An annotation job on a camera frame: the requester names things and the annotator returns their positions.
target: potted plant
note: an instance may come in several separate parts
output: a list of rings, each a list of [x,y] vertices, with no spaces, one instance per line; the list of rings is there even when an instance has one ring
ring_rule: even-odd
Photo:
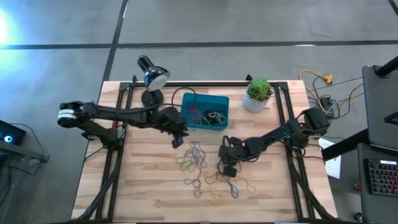
[[[250,112],[260,112],[271,97],[271,84],[266,78],[253,78],[243,97],[243,106]]]

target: desk lamp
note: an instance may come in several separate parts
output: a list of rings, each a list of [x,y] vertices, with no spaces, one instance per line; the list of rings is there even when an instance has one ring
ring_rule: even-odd
[[[137,63],[144,72],[144,83],[147,88],[141,96],[142,104],[149,107],[163,103],[163,93],[159,89],[166,84],[170,72],[160,66],[155,66],[145,55],[138,57]]]

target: wooden tabletop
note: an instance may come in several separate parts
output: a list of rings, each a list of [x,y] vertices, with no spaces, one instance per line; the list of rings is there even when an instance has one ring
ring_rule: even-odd
[[[309,107],[307,94],[302,81],[287,81],[290,97],[297,116]],[[120,82],[105,82],[101,91],[99,104],[116,106]],[[169,103],[175,87],[164,87],[162,93],[165,103]],[[243,107],[245,87],[196,87],[197,93],[223,95],[229,97],[229,121],[224,131],[190,129],[190,135],[184,138],[184,144],[178,149],[171,145],[172,137],[161,134],[154,129],[137,129],[128,127],[124,146],[118,196],[115,204],[114,222],[272,222],[297,221],[292,188],[287,167],[284,146],[275,143],[263,152],[257,162],[241,164],[243,177],[256,188],[251,194],[243,179],[232,180],[239,190],[239,198],[233,199],[227,183],[220,182],[215,186],[215,193],[222,195],[222,200],[215,205],[211,193],[202,193],[200,198],[193,196],[193,186],[183,183],[186,178],[195,178],[198,171],[181,171],[176,164],[176,157],[184,155],[190,148],[190,141],[198,141],[206,152],[208,166],[203,169],[204,175],[216,172],[219,161],[218,149],[224,135],[245,139],[251,136],[262,136],[280,126],[275,97],[268,102],[264,111],[250,113]],[[144,88],[134,88],[132,108],[142,107],[141,94]],[[175,103],[180,103],[182,96],[189,90],[181,90],[175,96]],[[96,120],[106,128],[111,121]],[[87,154],[101,147],[99,141],[89,144]],[[318,147],[307,148],[308,156],[321,157]],[[76,194],[72,218],[83,213],[92,202],[101,185],[106,150],[90,157],[83,166],[80,184]],[[305,158],[310,188],[320,203],[333,216],[337,216],[330,190],[328,177],[322,160]],[[307,209],[303,193],[300,198],[305,217]],[[104,214],[108,210],[105,203]]]

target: electronic device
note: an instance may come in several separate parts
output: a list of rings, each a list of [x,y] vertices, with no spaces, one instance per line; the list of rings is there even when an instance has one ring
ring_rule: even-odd
[[[26,132],[0,120],[0,141],[19,146]]]
[[[398,197],[398,163],[365,159],[371,194]]]

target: blue plastic bin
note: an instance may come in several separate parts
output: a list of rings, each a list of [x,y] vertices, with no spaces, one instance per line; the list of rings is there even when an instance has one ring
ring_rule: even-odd
[[[228,126],[228,111],[229,111],[229,98],[226,96],[215,96],[215,95],[206,95],[206,94],[198,94],[197,100],[195,104],[191,106],[185,106],[192,104],[195,99],[195,94],[193,93],[185,93],[182,99],[182,108],[181,114],[187,120],[188,128],[202,128],[209,130],[222,131],[226,129]],[[214,125],[200,125],[194,122],[195,114],[189,113],[191,110],[198,110],[200,113],[205,112],[206,110],[223,110],[225,116],[225,123],[220,124],[216,123]]]

